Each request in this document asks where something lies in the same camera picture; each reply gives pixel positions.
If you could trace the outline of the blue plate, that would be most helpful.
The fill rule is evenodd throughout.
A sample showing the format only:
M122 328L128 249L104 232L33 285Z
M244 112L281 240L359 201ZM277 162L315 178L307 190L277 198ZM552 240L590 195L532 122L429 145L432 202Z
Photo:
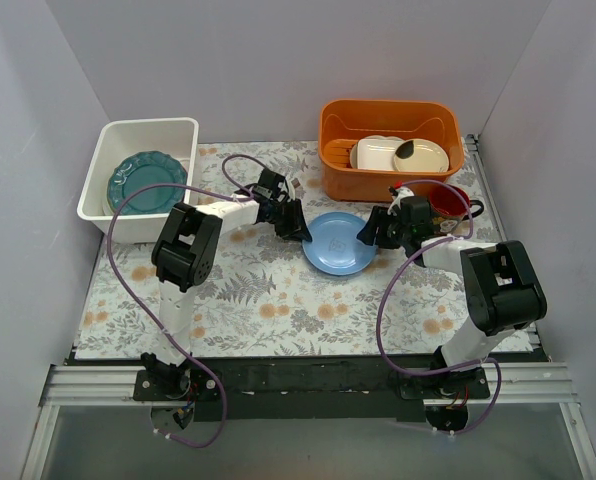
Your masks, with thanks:
M312 241L303 241L307 261L320 272L334 275L354 275L364 270L375 258L376 246L357 239L365 226L360 217L345 212L319 215L308 225Z

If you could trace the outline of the teal embossed scalloped plate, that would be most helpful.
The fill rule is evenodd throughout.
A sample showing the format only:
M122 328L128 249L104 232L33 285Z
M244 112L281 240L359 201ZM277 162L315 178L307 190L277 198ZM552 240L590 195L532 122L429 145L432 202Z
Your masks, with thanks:
M107 206L114 213L126 198L152 184L185 185L188 173L182 163L160 151L144 151L124 159L113 171L107 184ZM168 213L183 199L185 191L174 187L150 189L134 197L122 215Z

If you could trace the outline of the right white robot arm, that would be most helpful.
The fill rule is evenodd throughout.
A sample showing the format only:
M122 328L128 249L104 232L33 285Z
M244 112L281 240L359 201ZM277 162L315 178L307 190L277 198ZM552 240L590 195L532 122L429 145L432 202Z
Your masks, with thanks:
M453 397L482 382L483 363L506 338L545 317L547 300L519 241L474 242L440 230L424 197L410 196L372 209L357 238L368 246L404 249L406 264L461 277L468 317L434 352L428 370L393 361L399 387L408 394Z

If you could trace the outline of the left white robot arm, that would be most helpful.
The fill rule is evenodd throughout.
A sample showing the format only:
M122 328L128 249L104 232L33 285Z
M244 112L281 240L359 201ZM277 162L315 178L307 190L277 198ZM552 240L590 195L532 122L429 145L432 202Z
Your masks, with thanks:
M298 180L288 180L268 168L256 183L240 188L227 199L210 205L177 203L169 213L152 251L159 281L158 319L164 338L153 353L141 355L150 380L171 400L192 388L188 334L195 289L204 283L214 264L219 239L257 223L274 226L283 240L308 241Z

